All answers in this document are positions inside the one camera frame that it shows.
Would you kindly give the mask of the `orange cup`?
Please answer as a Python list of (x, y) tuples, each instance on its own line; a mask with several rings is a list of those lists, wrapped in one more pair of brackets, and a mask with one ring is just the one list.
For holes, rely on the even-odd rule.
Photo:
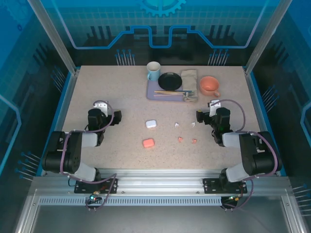
[(221, 96), (220, 92), (218, 91), (219, 86), (220, 84), (218, 80), (212, 76), (202, 77), (199, 82), (200, 92), (204, 96), (215, 96), (219, 98)]

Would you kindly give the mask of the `beige folded napkin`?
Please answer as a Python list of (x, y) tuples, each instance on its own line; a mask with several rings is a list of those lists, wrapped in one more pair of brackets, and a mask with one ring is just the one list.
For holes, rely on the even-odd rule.
[(197, 102), (198, 101), (197, 70), (196, 69), (182, 70), (180, 76), (182, 79), (182, 90), (190, 91), (189, 94), (186, 94), (183, 97), (183, 101)]

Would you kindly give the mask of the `lilac serving tray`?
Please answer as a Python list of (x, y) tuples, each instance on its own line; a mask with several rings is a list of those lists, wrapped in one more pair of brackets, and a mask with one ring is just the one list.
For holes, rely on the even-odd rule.
[(148, 80), (146, 92), (147, 99), (154, 101), (183, 102), (183, 95), (161, 96), (160, 93), (155, 93), (155, 91), (164, 91), (164, 89), (158, 85), (158, 81)]

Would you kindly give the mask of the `black plate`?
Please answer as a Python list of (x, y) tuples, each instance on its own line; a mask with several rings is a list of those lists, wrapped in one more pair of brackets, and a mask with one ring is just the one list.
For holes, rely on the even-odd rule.
[(182, 78), (173, 72), (167, 72), (160, 75), (158, 85), (163, 90), (175, 91), (182, 86)]

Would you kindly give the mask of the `light blue mug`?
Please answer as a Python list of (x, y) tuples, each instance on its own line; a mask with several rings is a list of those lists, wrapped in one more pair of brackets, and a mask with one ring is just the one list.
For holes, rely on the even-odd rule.
[(161, 65), (158, 62), (152, 61), (149, 62), (146, 66), (148, 74), (147, 79), (150, 81), (157, 81), (160, 77)]

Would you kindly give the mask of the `steel shelf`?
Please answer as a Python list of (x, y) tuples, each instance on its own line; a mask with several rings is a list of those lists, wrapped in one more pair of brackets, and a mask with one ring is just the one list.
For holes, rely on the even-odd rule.
[(25, 233), (294, 233), (288, 204), (254, 197), (237, 210), (217, 206), (108, 206), (89, 212), (81, 206), (36, 206), (22, 218), (24, 199), (11, 204), (8, 219)]

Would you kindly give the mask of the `aluminium table side rail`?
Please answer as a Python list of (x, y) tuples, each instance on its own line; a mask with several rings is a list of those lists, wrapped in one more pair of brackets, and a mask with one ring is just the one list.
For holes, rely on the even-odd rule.
[(53, 131), (60, 131), (62, 130), (63, 126), (64, 126), (64, 122), (66, 119), (66, 115), (69, 109), (69, 105), (70, 105), (70, 101), (72, 98), (72, 94), (74, 92), (74, 88), (75, 88), (75, 84), (77, 82), (77, 78), (79, 75), (81, 67), (77, 67), (76, 73), (73, 75), (70, 72), (68, 73), (67, 77), (66, 77), (66, 81), (56, 108), (56, 112), (52, 121), (52, 125), (47, 137), (47, 141), (45, 144), (45, 147), (43, 149), (43, 153), (42, 153), (42, 157), (41, 160), (39, 162), (39, 167), (38, 170), (36, 172), (36, 176), (44, 176), (45, 175), (45, 171), (42, 168), (41, 162), (43, 161), (43, 157), (44, 154), (46, 152), (46, 149), (48, 147), (48, 142), (49, 139), (52, 135)]
[(258, 84), (255, 79), (255, 76), (252, 71), (250, 72), (250, 74), (247, 74), (246, 68), (243, 67), (243, 69), (244, 69), (245, 79), (248, 85), (249, 93), (251, 96), (251, 100), (252, 100), (254, 110), (256, 113), (257, 121), (259, 124), (259, 128), (261, 131), (268, 131), (270, 133), (272, 140), (274, 142), (274, 145), (276, 146), (276, 150), (279, 153), (279, 149), (275, 141), (275, 137), (274, 137), (271, 125), (270, 125), (270, 121), (268, 119), (266, 109), (264, 107), (264, 103), (261, 97), (261, 93), (259, 91)]

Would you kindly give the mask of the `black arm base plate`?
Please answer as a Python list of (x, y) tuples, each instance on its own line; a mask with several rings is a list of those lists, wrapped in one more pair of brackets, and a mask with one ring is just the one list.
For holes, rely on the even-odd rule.
[(118, 188), (118, 179), (116, 178), (113, 180), (113, 178), (99, 183), (99, 184), (88, 184), (77, 181), (74, 188), (74, 193), (76, 194), (92, 194), (95, 191), (98, 191), (100, 194), (107, 194), (111, 184), (113, 184), (110, 193), (116, 194), (117, 188)]
[(205, 194), (245, 194), (248, 192), (243, 182), (231, 183), (220, 178), (204, 178), (203, 188)]

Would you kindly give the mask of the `aluminium mounting rail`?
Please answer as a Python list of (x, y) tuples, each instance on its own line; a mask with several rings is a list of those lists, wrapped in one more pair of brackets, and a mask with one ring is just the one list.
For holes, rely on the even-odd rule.
[[(218, 178), (219, 169), (101, 169), (102, 177), (117, 175), (118, 196), (203, 196), (203, 179)], [(270, 176), (253, 180), (253, 196), (274, 197), (293, 194), (288, 177)], [(34, 177), (30, 195), (71, 196), (66, 176), (49, 173)]]

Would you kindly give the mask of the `aluminium frame post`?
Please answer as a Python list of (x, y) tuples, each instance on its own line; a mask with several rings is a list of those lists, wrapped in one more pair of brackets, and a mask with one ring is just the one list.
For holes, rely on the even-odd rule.
[(262, 53), (264, 52), (266, 46), (268, 45), (270, 39), (276, 32), (277, 27), (279, 26), (281, 20), (283, 19), (287, 9), (289, 8), (292, 0), (280, 0), (277, 5), (274, 13), (272, 14), (270, 21), (268, 22), (264, 32), (262, 33), (255, 49), (253, 50), (247, 64), (245, 67), (245, 73), (249, 75)]
[(42, 2), (40, 0), (27, 0), (27, 2), (30, 4), (37, 19), (41, 23), (49, 39), (56, 48), (66, 68), (72, 75), (75, 75), (76, 65), (74, 64), (68, 50), (66, 49), (65, 44), (63, 43), (57, 29), (55, 28)]

